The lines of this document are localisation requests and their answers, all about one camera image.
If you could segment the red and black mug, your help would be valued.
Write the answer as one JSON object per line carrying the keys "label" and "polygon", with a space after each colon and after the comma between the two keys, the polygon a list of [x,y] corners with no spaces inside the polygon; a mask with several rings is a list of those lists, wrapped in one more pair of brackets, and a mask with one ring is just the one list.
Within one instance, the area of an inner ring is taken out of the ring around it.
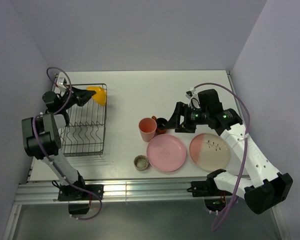
{"label": "red and black mug", "polygon": [[156,122],[156,133],[158,135],[161,135],[161,134],[165,134],[168,130],[166,129],[166,124],[168,123],[168,120],[163,118],[163,117],[155,117],[155,116],[152,116],[151,117],[153,120],[155,120]]}

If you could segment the yellow bowl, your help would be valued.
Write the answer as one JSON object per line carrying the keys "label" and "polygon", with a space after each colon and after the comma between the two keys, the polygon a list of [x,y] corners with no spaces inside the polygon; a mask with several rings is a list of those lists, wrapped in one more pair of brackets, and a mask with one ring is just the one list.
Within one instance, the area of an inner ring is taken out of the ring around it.
{"label": "yellow bowl", "polygon": [[104,88],[99,86],[88,86],[86,88],[88,91],[95,91],[92,99],[101,106],[105,106],[107,103],[107,92]]}

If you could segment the small speckled ceramic cup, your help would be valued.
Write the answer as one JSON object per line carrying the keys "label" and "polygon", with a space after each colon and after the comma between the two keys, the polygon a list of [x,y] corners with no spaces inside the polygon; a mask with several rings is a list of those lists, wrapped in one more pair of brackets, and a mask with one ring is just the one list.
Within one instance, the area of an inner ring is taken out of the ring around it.
{"label": "small speckled ceramic cup", "polygon": [[145,155],[138,155],[134,158],[133,165],[137,171],[145,171],[149,167],[149,160]]}

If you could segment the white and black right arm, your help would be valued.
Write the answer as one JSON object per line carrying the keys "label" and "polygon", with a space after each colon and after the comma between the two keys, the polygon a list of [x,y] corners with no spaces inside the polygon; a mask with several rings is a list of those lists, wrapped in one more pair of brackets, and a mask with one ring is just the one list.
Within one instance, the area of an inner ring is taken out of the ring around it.
{"label": "white and black right arm", "polygon": [[195,93],[187,91],[190,100],[196,99],[198,107],[177,102],[166,129],[177,133],[195,133],[198,125],[207,125],[221,137],[241,159],[241,170],[246,170],[250,179],[242,179],[225,169],[216,169],[207,175],[205,181],[191,183],[188,192],[193,197],[217,196],[222,192],[231,193],[245,200],[256,214],[261,214],[283,202],[293,184],[292,177],[282,174],[260,151],[248,134],[248,125],[232,109],[224,109],[215,89]]}

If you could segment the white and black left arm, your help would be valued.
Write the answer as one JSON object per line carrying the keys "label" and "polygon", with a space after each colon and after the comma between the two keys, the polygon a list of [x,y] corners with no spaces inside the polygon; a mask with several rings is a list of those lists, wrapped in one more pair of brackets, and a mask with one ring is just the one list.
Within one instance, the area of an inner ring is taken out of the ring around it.
{"label": "white and black left arm", "polygon": [[70,87],[63,95],[47,91],[42,96],[47,110],[44,114],[23,119],[22,141],[26,154],[46,163],[58,177],[59,182],[52,181],[59,193],[67,200],[101,198],[88,190],[83,177],[71,166],[62,152],[59,129],[69,126],[67,109],[74,105],[84,106],[96,92]]}

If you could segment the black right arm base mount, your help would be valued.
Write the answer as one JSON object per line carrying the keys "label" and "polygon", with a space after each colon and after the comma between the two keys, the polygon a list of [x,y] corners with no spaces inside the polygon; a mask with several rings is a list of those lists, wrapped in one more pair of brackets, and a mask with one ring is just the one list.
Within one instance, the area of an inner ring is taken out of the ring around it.
{"label": "black right arm base mount", "polygon": [[226,192],[211,186],[207,180],[192,181],[186,191],[191,193],[194,198],[203,198],[209,211],[221,211],[227,205]]}

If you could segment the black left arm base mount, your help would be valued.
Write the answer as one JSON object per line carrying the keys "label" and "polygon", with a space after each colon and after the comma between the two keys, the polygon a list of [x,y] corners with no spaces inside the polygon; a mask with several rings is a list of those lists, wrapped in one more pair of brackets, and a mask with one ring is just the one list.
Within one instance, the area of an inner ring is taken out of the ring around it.
{"label": "black left arm base mount", "polygon": [[86,215],[90,210],[92,201],[103,199],[104,185],[103,184],[81,184],[85,191],[76,189],[70,185],[61,185],[53,180],[52,185],[58,189],[59,202],[74,202],[74,201],[88,201],[88,203],[69,203],[68,212],[72,216],[81,217]]}

